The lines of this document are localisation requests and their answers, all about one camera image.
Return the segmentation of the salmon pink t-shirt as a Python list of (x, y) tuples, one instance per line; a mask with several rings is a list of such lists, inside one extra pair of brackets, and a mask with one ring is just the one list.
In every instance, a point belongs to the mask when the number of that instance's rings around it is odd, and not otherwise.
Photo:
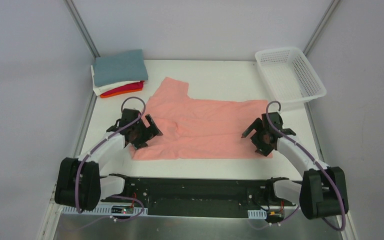
[(146, 104), (162, 135), (131, 151), (137, 161), (259, 159), (248, 126), (265, 112), (267, 100), (222, 101), (188, 96), (187, 82), (166, 77)]

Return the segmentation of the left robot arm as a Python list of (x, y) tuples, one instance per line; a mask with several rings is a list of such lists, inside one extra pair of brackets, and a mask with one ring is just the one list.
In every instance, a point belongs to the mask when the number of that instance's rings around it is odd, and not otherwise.
[(150, 114), (125, 108), (121, 117), (89, 151), (61, 161), (55, 202), (82, 213), (94, 210), (108, 197), (114, 196), (123, 203), (129, 201), (133, 189), (125, 184), (125, 177), (120, 173), (102, 175), (101, 171), (106, 165), (121, 161), (123, 154), (130, 153), (129, 147), (145, 148), (149, 140), (162, 134)]

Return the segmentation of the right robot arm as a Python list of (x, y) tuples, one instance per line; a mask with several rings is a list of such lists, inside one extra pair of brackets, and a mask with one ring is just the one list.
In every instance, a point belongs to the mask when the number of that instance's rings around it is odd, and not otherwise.
[(287, 200), (299, 205), (309, 220), (343, 217), (348, 213), (344, 171), (320, 162), (312, 155), (292, 129), (283, 127), (279, 113), (270, 112), (256, 118), (241, 136), (250, 136), (258, 154), (267, 157), (276, 151), (286, 157), (302, 177), (300, 183), (286, 177), (269, 179), (263, 192), (268, 204), (276, 205)]

